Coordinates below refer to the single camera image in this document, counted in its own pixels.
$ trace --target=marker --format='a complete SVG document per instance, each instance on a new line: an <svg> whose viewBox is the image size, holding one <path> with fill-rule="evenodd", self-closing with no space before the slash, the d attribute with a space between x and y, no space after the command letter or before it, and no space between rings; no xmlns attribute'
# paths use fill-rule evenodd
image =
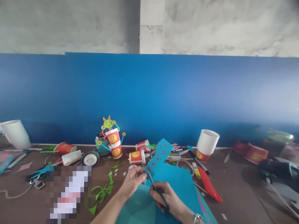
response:
<svg viewBox="0 0 299 224"><path fill-rule="evenodd" d="M29 154L31 151L27 151L23 155L21 155L19 158L17 158L13 163L11 163L8 167L6 167L5 171L10 170L14 165L16 165L21 159L23 159L27 154Z"/></svg>
<svg viewBox="0 0 299 224"><path fill-rule="evenodd" d="M191 150L189 150L189 153L196 160L199 166L206 172L206 174L210 174L209 170L197 159L197 157L194 155L194 153Z"/></svg>

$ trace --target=scissors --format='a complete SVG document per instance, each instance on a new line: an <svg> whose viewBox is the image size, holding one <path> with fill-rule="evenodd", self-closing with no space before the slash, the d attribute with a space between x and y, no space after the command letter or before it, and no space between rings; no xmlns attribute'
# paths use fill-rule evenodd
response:
<svg viewBox="0 0 299 224"><path fill-rule="evenodd" d="M162 194L162 192L160 191L160 189L156 188L156 186L155 186L155 184L154 184L154 182L153 182L153 179L152 179L152 177L150 176L149 170L147 169L146 166L145 166L145 169L146 169L146 171L147 171L147 175L149 176L150 181L152 182L152 185L153 185L153 187L154 187L154 190L161 196L161 198L162 198L162 199L164 200L164 202L165 202L165 205L166 205L166 206L162 205L163 208L164 208L166 211L168 211L168 210L169 210L169 206L168 206L168 203L167 203L166 199L164 198L164 195Z"/></svg>

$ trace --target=blue wall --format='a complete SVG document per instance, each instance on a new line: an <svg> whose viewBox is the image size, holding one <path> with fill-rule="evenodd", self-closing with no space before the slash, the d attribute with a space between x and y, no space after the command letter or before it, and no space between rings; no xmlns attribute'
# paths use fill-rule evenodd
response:
<svg viewBox="0 0 299 224"><path fill-rule="evenodd" d="M268 127L299 130L299 58L66 53L0 54L0 121L32 142L94 144L111 115L124 144L259 144Z"/></svg>

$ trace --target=hand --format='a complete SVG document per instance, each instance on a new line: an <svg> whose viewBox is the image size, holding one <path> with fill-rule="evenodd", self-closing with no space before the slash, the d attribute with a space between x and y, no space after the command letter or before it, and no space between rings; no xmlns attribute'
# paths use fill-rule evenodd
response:
<svg viewBox="0 0 299 224"><path fill-rule="evenodd" d="M147 174L142 173L142 171L143 167L140 166L130 169L117 194L124 197L125 200L128 200L135 193L137 187L143 183L147 177Z"/></svg>
<svg viewBox="0 0 299 224"><path fill-rule="evenodd" d="M155 182L156 188L159 188L166 199L169 212L182 223L193 223L194 213L179 199L177 194L171 188L168 182ZM149 195L156 201L158 208L165 213L163 206L165 205L162 197L154 190L153 185L149 189Z"/></svg>

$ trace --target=red paper cup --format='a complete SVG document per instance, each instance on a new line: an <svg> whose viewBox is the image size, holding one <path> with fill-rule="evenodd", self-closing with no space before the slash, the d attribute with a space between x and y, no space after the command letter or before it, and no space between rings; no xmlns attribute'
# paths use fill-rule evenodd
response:
<svg viewBox="0 0 299 224"><path fill-rule="evenodd" d="M105 133L111 145L118 144L121 140L119 138L118 129L115 128Z"/></svg>
<svg viewBox="0 0 299 224"><path fill-rule="evenodd" d="M55 154L58 154L58 155L66 155L66 154L74 152L76 150L77 150L77 146L68 144L66 142L60 143L54 149L54 151L58 151L58 152L55 152Z"/></svg>
<svg viewBox="0 0 299 224"><path fill-rule="evenodd" d="M135 148L136 148L136 151L140 151L142 147L146 146L146 145L149 145L149 141L148 140L145 140L143 142L140 142L138 144L135 145ZM146 152L149 152L150 149L148 148L144 148L143 150L145 150Z"/></svg>
<svg viewBox="0 0 299 224"><path fill-rule="evenodd" d="M268 153L269 151L252 145L246 154L245 159L255 164L259 164L262 160L267 159Z"/></svg>
<svg viewBox="0 0 299 224"><path fill-rule="evenodd" d="M203 154L198 149L196 150L196 157L202 162L206 162L210 156L211 155Z"/></svg>
<svg viewBox="0 0 299 224"><path fill-rule="evenodd" d="M129 161L130 161L130 164L145 163L144 150L137 151L137 152L131 152L129 154Z"/></svg>
<svg viewBox="0 0 299 224"><path fill-rule="evenodd" d="M111 154L113 159L118 159L119 157L122 156L122 150L121 150L121 143L117 143L117 144L109 144L108 145L109 149L111 149Z"/></svg>
<svg viewBox="0 0 299 224"><path fill-rule="evenodd" d="M236 144L233 146L233 151L244 156L248 153L249 149L251 147L251 144L246 140L239 140L236 142Z"/></svg>

